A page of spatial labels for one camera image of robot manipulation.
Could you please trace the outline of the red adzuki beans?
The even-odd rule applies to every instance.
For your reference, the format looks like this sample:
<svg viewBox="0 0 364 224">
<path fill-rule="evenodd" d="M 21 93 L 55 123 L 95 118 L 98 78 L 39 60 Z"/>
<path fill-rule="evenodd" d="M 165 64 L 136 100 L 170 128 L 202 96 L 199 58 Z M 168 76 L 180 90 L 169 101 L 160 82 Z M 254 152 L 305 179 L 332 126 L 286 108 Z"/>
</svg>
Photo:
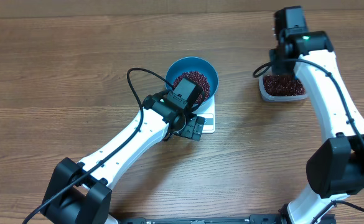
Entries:
<svg viewBox="0 0 364 224">
<path fill-rule="evenodd" d="M 205 100 L 212 96 L 209 79 L 198 71 L 182 73 L 174 80 L 172 86 L 176 88 L 184 78 L 192 80 L 201 87 L 205 93 Z M 265 101 L 287 102 L 304 100 L 308 97 L 301 81 L 292 75 L 265 75 L 259 80 L 259 90 Z"/>
</svg>

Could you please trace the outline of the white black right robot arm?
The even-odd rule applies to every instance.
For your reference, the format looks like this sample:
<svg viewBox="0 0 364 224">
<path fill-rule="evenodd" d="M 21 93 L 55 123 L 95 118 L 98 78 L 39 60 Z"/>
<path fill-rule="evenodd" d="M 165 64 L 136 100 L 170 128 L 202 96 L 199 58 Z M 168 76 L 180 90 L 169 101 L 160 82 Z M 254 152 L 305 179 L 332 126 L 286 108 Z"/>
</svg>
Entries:
<svg viewBox="0 0 364 224">
<path fill-rule="evenodd" d="M 300 6 L 274 13 L 278 45 L 273 72 L 291 73 L 314 108 L 322 145 L 307 161 L 308 184 L 285 208 L 288 223 L 320 223 L 334 206 L 364 189 L 364 118 L 344 85 L 334 47 L 324 31 L 309 31 Z"/>
</svg>

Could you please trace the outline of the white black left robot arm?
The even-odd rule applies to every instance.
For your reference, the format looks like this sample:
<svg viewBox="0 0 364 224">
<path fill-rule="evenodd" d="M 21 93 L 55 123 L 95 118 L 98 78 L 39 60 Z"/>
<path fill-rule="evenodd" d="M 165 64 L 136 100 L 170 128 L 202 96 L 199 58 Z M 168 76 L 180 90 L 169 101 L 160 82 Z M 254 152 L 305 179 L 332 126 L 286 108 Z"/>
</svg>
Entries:
<svg viewBox="0 0 364 224">
<path fill-rule="evenodd" d="M 117 223 L 110 214 L 117 182 L 167 135 L 200 139 L 204 118 L 194 111 L 202 95 L 198 84 L 184 78 L 173 90 L 147 96 L 136 117 L 101 149 L 79 162 L 66 157 L 57 164 L 40 213 L 52 223 Z"/>
</svg>

